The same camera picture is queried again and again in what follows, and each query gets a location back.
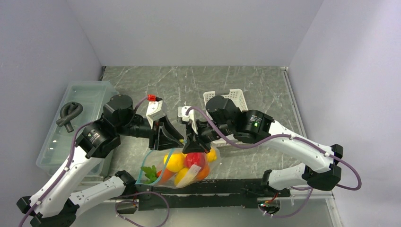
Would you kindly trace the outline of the red bell pepper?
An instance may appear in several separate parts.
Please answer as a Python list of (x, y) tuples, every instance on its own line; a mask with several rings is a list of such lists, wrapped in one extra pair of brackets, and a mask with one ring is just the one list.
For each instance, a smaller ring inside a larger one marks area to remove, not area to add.
[(183, 164), (186, 168), (196, 165), (203, 169), (206, 165), (206, 154), (200, 152), (189, 153), (185, 156)]

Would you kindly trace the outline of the yellow lemon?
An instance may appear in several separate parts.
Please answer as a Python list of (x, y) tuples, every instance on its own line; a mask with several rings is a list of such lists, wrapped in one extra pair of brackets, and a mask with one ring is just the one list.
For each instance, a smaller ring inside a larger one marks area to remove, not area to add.
[(211, 148), (209, 153), (206, 154), (206, 160), (208, 163), (217, 160), (217, 153), (214, 148)]
[(166, 169), (171, 172), (178, 173), (181, 169), (184, 168), (184, 158), (185, 155), (182, 153), (175, 153), (172, 155), (164, 156), (164, 164), (167, 163)]
[(178, 187), (178, 184), (180, 183), (180, 181), (185, 177), (185, 175), (187, 174), (187, 172), (189, 171), (188, 168), (184, 167), (183, 169), (181, 169), (175, 176), (174, 179), (174, 185), (176, 187)]

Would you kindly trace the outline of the yellow lemon front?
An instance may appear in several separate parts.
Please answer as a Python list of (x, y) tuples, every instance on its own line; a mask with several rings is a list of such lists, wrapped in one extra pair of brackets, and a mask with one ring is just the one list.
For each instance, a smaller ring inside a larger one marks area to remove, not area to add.
[(189, 171), (188, 168), (184, 167), (183, 169), (181, 169), (175, 176), (174, 179), (174, 185), (176, 187), (178, 187), (178, 184), (180, 183), (180, 181), (185, 177), (185, 175), (187, 174), (187, 172)]

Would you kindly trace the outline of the orange tangerine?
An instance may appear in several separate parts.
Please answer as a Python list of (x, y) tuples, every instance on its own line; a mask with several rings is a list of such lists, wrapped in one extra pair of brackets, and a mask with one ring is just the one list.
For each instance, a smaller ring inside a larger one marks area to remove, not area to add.
[(205, 179), (210, 172), (210, 168), (209, 165), (205, 165), (196, 175), (195, 180), (196, 181), (201, 181), (203, 179)]

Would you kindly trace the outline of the clear zip top bag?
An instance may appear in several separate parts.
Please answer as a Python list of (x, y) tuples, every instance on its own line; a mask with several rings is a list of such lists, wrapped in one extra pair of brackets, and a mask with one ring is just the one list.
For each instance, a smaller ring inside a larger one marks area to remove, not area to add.
[(141, 165), (136, 184), (171, 189), (184, 188), (211, 175), (221, 163), (220, 151), (184, 154), (181, 148), (151, 150)]

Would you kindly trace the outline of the orange carrot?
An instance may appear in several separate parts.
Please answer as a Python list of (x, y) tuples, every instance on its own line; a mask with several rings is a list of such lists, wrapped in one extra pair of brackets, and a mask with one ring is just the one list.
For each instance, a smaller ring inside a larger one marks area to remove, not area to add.
[(157, 172), (157, 177), (159, 178), (158, 183), (166, 183), (174, 175), (175, 173), (169, 171), (168, 169), (160, 170)]

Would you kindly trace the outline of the green leafy vegetable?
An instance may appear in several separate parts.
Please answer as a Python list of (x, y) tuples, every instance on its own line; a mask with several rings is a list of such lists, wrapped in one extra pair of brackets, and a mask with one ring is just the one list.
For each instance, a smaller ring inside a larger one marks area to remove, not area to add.
[(144, 173), (144, 176), (147, 178), (143, 183), (151, 184), (158, 179), (157, 169), (155, 165), (152, 166), (142, 166), (141, 171)]

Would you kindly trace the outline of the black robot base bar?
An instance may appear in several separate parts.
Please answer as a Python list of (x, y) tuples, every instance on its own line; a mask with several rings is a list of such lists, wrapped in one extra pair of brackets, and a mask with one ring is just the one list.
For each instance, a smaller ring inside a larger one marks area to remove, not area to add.
[(208, 207), (243, 207), (257, 208), (263, 199), (289, 197), (290, 190), (273, 191), (263, 186), (261, 179), (207, 179), (190, 184), (184, 188), (145, 186), (138, 184), (128, 192), (126, 199), (136, 198), (139, 210), (165, 208), (161, 194), (170, 208), (208, 208)]

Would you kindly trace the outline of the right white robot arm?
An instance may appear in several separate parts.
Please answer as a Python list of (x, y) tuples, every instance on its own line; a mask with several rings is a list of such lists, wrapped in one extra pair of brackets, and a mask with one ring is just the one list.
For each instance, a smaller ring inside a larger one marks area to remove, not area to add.
[(321, 191), (332, 190), (341, 179), (338, 166), (343, 147), (319, 145), (289, 130), (271, 116), (258, 110), (241, 110), (223, 96), (215, 96), (202, 112), (204, 121), (195, 119), (201, 113), (197, 107), (179, 107), (177, 117), (186, 126), (186, 143), (183, 153), (210, 153), (211, 143), (228, 140), (240, 149), (260, 145), (274, 148), (299, 161), (297, 166), (282, 170), (266, 170), (261, 181), (261, 192), (272, 196), (285, 188), (309, 185)]

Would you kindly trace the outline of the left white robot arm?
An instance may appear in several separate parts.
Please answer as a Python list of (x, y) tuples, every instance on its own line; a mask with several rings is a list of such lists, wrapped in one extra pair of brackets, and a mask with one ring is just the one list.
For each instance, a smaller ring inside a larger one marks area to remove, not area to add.
[(183, 136), (168, 120), (162, 98), (145, 96), (150, 115), (137, 114), (128, 95), (115, 95), (104, 104), (101, 117), (78, 128), (70, 153), (50, 180), (34, 195), (21, 197), (17, 206), (33, 227), (69, 227), (88, 209), (112, 198), (131, 198), (136, 179), (118, 171), (108, 180), (77, 192), (88, 172), (121, 144), (121, 136), (146, 138), (152, 150), (181, 148)]

